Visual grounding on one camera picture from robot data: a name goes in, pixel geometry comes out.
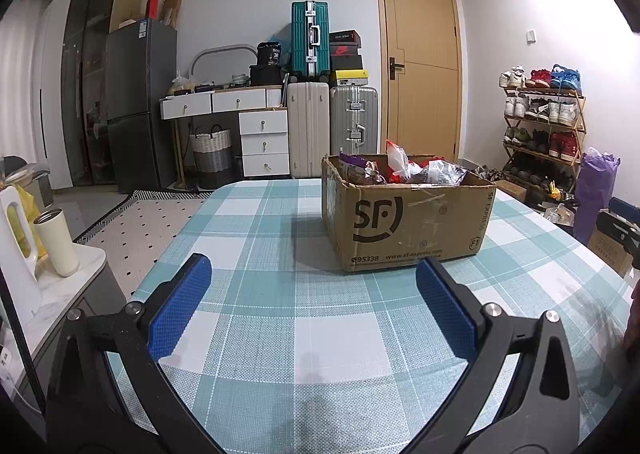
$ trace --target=purple bag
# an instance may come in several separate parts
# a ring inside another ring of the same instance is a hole
[[[585,246],[596,227],[598,212],[609,206],[619,165],[620,158],[600,154],[593,147],[582,155],[582,168],[575,185],[575,198],[580,206],[575,211],[574,237]]]

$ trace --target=white sneaker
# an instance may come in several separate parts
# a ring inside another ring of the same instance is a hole
[[[516,106],[516,96],[514,95],[509,95],[507,96],[507,101],[504,104],[504,115],[505,116],[513,116],[513,113],[515,112],[515,106]]]
[[[516,98],[516,105],[513,108],[513,116],[516,118],[524,118],[524,113],[527,112],[529,108],[529,97],[528,96],[518,96]]]
[[[558,123],[558,115],[560,113],[560,104],[557,101],[550,101],[549,106],[549,123]]]
[[[578,117],[577,110],[575,103],[562,102],[560,104],[560,113],[558,114],[558,123],[568,127],[573,127],[575,125],[575,120]]]
[[[524,68],[522,66],[514,66],[511,68],[511,74],[509,76],[509,87],[524,87]]]
[[[509,78],[511,76],[511,71],[505,71],[500,74],[500,87],[509,87]]]

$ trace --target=curtain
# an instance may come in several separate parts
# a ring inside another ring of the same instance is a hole
[[[37,161],[31,79],[38,23],[46,2],[14,0],[0,20],[0,155]]]

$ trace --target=green suitcase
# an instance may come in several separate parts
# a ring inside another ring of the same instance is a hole
[[[328,81],[329,8],[326,2],[307,0],[291,4],[291,71],[294,76]]]

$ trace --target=white suitcase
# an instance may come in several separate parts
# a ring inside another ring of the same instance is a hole
[[[319,178],[329,154],[329,85],[289,84],[289,169],[295,179]]]

